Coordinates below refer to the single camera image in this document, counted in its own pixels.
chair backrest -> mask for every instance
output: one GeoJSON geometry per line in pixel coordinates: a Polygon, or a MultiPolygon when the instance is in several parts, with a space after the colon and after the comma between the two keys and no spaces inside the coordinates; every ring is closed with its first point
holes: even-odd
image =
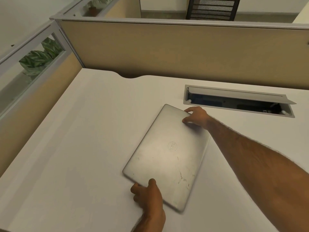
{"type": "Polygon", "coordinates": [[[240,0],[190,0],[186,19],[234,21],[240,0]]]}

terracotta pot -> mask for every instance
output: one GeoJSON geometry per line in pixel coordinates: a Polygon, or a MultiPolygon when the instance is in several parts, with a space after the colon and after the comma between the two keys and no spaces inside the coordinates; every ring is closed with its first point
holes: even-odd
{"type": "Polygon", "coordinates": [[[89,7],[89,14],[93,17],[98,15],[98,10],[96,7],[89,7]]]}

metal flap lid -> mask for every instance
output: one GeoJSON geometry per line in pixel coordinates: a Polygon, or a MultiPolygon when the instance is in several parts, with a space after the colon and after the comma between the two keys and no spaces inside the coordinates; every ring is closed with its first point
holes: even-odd
{"type": "Polygon", "coordinates": [[[210,88],[210,87],[202,88],[193,86],[192,87],[189,86],[189,93],[227,97],[227,98],[265,101],[272,103],[296,104],[295,102],[288,100],[288,98],[284,94],[259,93],[253,91],[229,90],[229,89],[210,88]]]}

laptop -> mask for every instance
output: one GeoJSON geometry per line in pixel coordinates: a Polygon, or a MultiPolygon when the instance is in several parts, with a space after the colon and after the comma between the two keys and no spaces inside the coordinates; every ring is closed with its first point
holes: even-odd
{"type": "Polygon", "coordinates": [[[145,187],[154,178],[164,202],[179,212],[184,211],[211,138],[202,127],[182,123],[187,116],[165,104],[122,171],[145,187]]]}

forearm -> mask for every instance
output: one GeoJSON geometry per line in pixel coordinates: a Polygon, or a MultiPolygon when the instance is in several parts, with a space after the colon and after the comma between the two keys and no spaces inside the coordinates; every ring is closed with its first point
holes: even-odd
{"type": "Polygon", "coordinates": [[[133,229],[133,232],[162,232],[165,223],[165,213],[161,215],[147,215],[143,213],[137,226],[133,229]]]}
{"type": "Polygon", "coordinates": [[[309,231],[309,174],[214,118],[205,127],[242,186],[281,232],[309,231]]]}

